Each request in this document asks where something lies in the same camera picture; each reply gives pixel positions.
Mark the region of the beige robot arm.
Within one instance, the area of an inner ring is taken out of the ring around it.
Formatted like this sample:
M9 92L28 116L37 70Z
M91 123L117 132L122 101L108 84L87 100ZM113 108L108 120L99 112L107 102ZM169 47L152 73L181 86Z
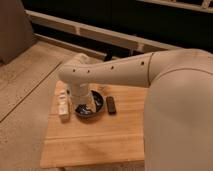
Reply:
M213 53L200 49L151 52L90 64L78 54L59 78L74 103L88 83L146 87L145 171L213 171Z

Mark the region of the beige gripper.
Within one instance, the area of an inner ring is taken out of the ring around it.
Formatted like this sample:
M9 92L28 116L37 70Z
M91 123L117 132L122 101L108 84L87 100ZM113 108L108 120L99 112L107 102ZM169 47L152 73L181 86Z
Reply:
M74 108L78 104L84 104L90 101L90 87L88 83L84 84L69 84L69 96Z

